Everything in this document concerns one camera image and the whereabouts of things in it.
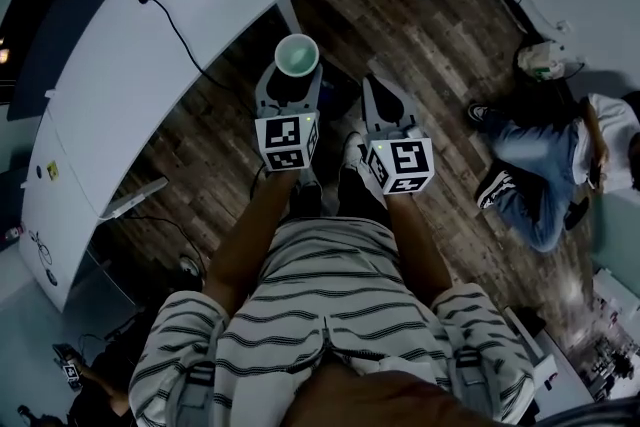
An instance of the white box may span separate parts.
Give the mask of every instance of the white box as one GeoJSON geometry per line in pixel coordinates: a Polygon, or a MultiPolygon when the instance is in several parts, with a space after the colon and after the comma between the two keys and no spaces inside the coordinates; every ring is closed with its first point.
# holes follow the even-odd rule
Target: white box
{"type": "Polygon", "coordinates": [[[318,144],[318,113],[256,120],[260,154],[269,171],[306,169],[318,144]]]}
{"type": "Polygon", "coordinates": [[[428,138],[371,141],[367,165],[384,194],[420,192],[436,174],[428,138]]]}

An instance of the striped shirt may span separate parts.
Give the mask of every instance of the striped shirt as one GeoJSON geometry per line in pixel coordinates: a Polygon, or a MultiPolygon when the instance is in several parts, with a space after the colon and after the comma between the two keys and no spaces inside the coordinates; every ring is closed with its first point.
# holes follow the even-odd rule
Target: striped shirt
{"type": "Polygon", "coordinates": [[[167,299],[134,372],[130,403],[141,427],[165,425],[172,387],[205,359],[210,343],[209,425],[216,427],[278,425],[326,351],[360,374],[403,370],[451,391],[451,328],[493,363],[499,420],[518,421],[533,399],[533,369],[479,286],[456,286],[429,309],[405,287],[393,234],[383,226],[296,221],[276,233],[255,292],[233,318],[199,293],[167,299]]]}

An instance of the cup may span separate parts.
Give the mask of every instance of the cup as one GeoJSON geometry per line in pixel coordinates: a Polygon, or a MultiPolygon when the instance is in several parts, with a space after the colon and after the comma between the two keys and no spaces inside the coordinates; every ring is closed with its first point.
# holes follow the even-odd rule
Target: cup
{"type": "Polygon", "coordinates": [[[320,51],[309,36],[291,34],[284,38],[275,51],[278,69],[289,77],[304,77],[318,66],[320,51]]]}

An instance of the person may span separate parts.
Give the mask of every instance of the person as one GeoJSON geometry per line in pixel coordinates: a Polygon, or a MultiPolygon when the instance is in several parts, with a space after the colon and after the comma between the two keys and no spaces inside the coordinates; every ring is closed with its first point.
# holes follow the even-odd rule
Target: person
{"type": "Polygon", "coordinates": [[[472,104],[467,111],[495,156],[511,166],[492,167],[478,188],[478,206],[495,205],[540,253],[556,247],[577,185],[589,180],[599,193],[640,189],[640,122],[631,106],[591,94],[580,107],[577,120],[560,130],[552,125],[523,128],[485,105],[472,104]],[[544,180],[536,215],[514,180],[514,168],[544,180]]]}
{"type": "Polygon", "coordinates": [[[363,152],[351,134],[337,217],[306,217],[320,211],[311,173],[271,174],[213,256],[203,292],[169,297],[129,386],[138,425],[488,426],[522,416],[534,395],[524,349],[478,285],[452,285],[412,196],[383,204],[369,192],[363,152]],[[460,349],[493,373],[493,419],[452,395],[460,349]],[[185,383],[205,390],[192,400],[185,383]],[[185,401],[211,412],[176,422],[185,401]]]}

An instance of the black sneaker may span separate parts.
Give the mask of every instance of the black sneaker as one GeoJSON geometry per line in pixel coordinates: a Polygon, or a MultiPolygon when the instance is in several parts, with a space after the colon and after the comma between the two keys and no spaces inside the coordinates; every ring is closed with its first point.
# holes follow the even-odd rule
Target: black sneaker
{"type": "Polygon", "coordinates": [[[498,197],[509,189],[514,189],[515,186],[513,177],[508,171],[499,166],[493,166],[476,192],[478,207],[481,209],[489,208],[498,197]]]}
{"type": "Polygon", "coordinates": [[[489,107],[479,103],[472,103],[467,108],[467,116],[475,124],[484,122],[484,117],[486,116],[487,112],[489,112],[489,107]]]}

